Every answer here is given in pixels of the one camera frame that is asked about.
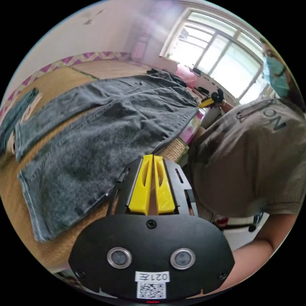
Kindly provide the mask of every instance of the window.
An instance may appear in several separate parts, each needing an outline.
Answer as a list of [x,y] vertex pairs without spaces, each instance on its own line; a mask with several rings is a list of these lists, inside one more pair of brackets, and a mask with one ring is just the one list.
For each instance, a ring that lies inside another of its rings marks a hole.
[[190,11],[166,57],[198,68],[241,104],[267,88],[262,79],[262,48],[242,29],[215,17]]
[[211,77],[238,98],[249,86],[259,68],[260,64],[251,55],[231,43]]
[[203,55],[197,68],[202,72],[209,74],[228,42],[229,40],[227,38],[218,35]]

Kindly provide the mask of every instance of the dark denim garment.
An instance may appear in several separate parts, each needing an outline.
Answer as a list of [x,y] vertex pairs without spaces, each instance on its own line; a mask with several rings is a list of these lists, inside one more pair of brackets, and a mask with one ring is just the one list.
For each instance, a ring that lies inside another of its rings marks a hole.
[[16,125],[17,159],[58,124],[91,108],[18,175],[37,241],[56,238],[96,209],[125,166],[167,146],[198,104],[166,72],[94,81]]
[[0,127],[0,156],[5,153],[7,141],[13,132],[15,125],[21,119],[27,107],[33,102],[38,90],[33,88],[27,92],[5,115]]

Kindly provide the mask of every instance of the woman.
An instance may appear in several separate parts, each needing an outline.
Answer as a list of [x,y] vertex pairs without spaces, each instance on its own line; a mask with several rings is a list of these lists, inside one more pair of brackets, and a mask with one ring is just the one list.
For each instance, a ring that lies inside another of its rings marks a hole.
[[199,216],[270,216],[256,238],[233,252],[221,291],[245,280],[272,256],[295,223],[306,193],[306,107],[282,59],[264,41],[263,74],[280,97],[232,108],[190,147],[187,174]]

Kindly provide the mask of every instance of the blue face mask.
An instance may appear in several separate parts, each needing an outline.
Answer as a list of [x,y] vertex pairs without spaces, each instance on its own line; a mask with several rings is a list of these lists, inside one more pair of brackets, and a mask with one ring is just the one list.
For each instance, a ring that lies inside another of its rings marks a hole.
[[265,56],[263,75],[280,98],[285,98],[289,93],[289,85],[285,73],[278,76],[284,70],[284,66],[274,57]]

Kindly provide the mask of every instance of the wall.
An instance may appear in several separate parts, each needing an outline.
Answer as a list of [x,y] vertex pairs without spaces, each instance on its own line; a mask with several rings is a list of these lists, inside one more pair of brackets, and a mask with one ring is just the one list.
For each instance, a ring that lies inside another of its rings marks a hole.
[[[83,10],[52,29],[24,58],[3,101],[30,75],[57,60],[93,51],[131,53],[140,32],[141,12],[150,0],[110,0]],[[89,25],[84,23],[100,10]]]

